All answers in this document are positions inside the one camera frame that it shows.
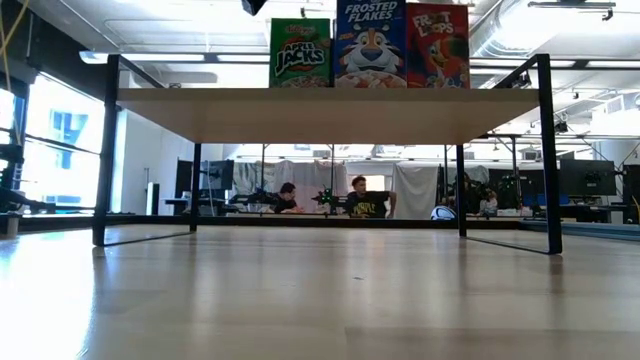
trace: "man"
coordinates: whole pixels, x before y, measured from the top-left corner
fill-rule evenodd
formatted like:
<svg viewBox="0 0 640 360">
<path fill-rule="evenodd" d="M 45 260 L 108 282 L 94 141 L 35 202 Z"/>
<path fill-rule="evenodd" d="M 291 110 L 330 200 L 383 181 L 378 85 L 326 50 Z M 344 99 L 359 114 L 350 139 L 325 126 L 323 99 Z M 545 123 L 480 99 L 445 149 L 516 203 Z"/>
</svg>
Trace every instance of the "man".
<svg viewBox="0 0 640 360">
<path fill-rule="evenodd" d="M 377 218 L 384 219 L 387 215 L 385 201 L 390 200 L 391 209 L 388 218 L 393 218 L 396 211 L 398 196 L 392 191 L 367 191 L 367 179 L 357 176 L 351 182 L 353 192 L 347 195 L 346 210 L 352 218 Z"/>
<path fill-rule="evenodd" d="M 296 187 L 292 183 L 284 183 L 279 193 L 271 195 L 273 199 L 272 209 L 276 214 L 302 213 L 304 209 L 296 204 Z"/>
</svg>

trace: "cable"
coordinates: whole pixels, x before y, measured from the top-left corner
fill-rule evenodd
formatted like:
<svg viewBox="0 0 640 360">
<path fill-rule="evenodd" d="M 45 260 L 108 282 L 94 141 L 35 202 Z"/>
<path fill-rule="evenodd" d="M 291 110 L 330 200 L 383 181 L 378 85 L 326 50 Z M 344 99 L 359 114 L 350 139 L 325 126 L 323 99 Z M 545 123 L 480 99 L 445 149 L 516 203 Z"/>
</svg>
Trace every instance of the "cable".
<svg viewBox="0 0 640 360">
<path fill-rule="evenodd" d="M 0 9 L 0 39 L 2 39 L 2 43 L 6 43 L 4 37 L 4 21 L 2 21 L 2 9 Z M 11 76 L 9 75 L 9 60 L 7 59 L 7 49 L 3 48 L 2 51 L 2 60 L 4 62 L 4 74 L 7 78 L 7 90 L 11 92 Z"/>
<path fill-rule="evenodd" d="M 2 13 L 0 12 L 0 30 L 1 30 L 0 35 L 2 35 L 2 48 L 0 48 L 0 54 L 2 54 L 2 57 L 4 58 L 4 72 L 7 77 L 7 90 L 9 90 L 9 92 L 11 92 L 11 75 L 9 74 L 9 59 L 7 56 L 7 47 L 9 46 L 9 42 L 11 42 L 11 38 L 13 38 L 13 34 L 16 32 L 16 29 L 18 28 L 18 24 L 20 24 L 20 20 L 22 20 L 22 18 L 24 17 L 24 14 L 27 11 L 28 5 L 29 5 L 29 0 L 24 0 L 24 2 L 22 3 L 22 9 L 20 9 L 20 13 L 18 13 L 18 17 L 16 18 L 16 21 L 13 23 L 13 26 L 11 26 L 11 29 L 9 29 L 9 33 L 7 34 L 6 37 L 4 34 L 4 22 L 2 21 Z M 18 124 L 18 121 L 15 118 L 13 119 L 13 128 L 15 131 L 16 143 L 18 144 L 18 146 L 21 146 L 22 131 L 20 130 L 20 124 Z"/>
<path fill-rule="evenodd" d="M 7 40 L 2 43 L 2 48 L 0 48 L 0 53 L 4 53 L 4 51 L 6 50 L 7 46 L 9 45 L 9 42 L 11 41 L 11 38 L 13 37 L 13 34 L 16 32 L 16 29 L 18 28 L 18 24 L 20 23 L 20 20 L 22 20 L 22 17 L 24 16 L 24 13 L 27 11 L 27 5 L 29 5 L 29 0 L 24 0 L 24 3 L 22 3 L 22 9 L 20 9 L 20 13 L 18 14 L 18 17 L 16 18 L 15 23 L 13 24 L 13 26 L 9 30 L 9 33 L 7 33 Z"/>
</svg>

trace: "cereal box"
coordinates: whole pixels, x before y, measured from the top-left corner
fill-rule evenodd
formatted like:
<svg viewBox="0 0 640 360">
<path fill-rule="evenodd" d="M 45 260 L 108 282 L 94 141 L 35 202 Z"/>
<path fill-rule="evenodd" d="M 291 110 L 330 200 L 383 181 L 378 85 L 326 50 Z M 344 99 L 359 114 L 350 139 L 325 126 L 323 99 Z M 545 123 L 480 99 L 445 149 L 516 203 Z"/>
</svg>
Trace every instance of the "cereal box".
<svg viewBox="0 0 640 360">
<path fill-rule="evenodd" d="M 336 87 L 406 87 L 404 0 L 338 0 Z"/>
<path fill-rule="evenodd" d="M 466 6 L 408 4 L 407 35 L 409 87 L 470 87 Z"/>
<path fill-rule="evenodd" d="M 269 87 L 328 87 L 329 19 L 272 19 Z"/>
</svg>

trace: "black t-shirt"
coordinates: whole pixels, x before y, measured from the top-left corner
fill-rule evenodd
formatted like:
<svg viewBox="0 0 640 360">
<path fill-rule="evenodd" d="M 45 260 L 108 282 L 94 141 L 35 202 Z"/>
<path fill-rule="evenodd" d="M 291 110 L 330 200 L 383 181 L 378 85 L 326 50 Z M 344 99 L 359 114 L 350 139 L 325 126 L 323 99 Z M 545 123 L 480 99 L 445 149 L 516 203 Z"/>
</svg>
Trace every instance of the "black t-shirt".
<svg viewBox="0 0 640 360">
<path fill-rule="evenodd" d="M 360 197 L 354 192 L 347 195 L 346 210 L 349 215 L 366 214 L 370 218 L 384 219 L 387 215 L 387 207 L 384 202 L 389 199 L 388 191 L 367 191 Z"/>
<path fill-rule="evenodd" d="M 278 193 L 271 194 L 271 198 L 273 199 L 273 203 L 271 205 L 271 208 L 273 209 L 273 212 L 276 213 L 276 214 L 280 214 L 281 212 L 283 212 L 285 210 L 294 209 L 296 206 L 298 206 L 298 204 L 296 204 L 295 200 L 287 201 L 287 200 L 281 198 L 280 194 L 278 194 Z"/>
</svg>

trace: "blue cereal box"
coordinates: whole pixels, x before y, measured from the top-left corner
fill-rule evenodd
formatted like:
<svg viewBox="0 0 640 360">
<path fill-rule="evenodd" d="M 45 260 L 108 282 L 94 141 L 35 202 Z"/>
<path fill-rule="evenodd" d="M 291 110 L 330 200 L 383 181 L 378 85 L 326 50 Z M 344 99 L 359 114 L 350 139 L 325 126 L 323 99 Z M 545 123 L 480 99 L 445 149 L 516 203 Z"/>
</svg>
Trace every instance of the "blue cereal box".
<svg viewBox="0 0 640 360">
<path fill-rule="evenodd" d="M 338 0 L 336 87 L 407 87 L 405 11 L 401 0 Z"/>
</svg>

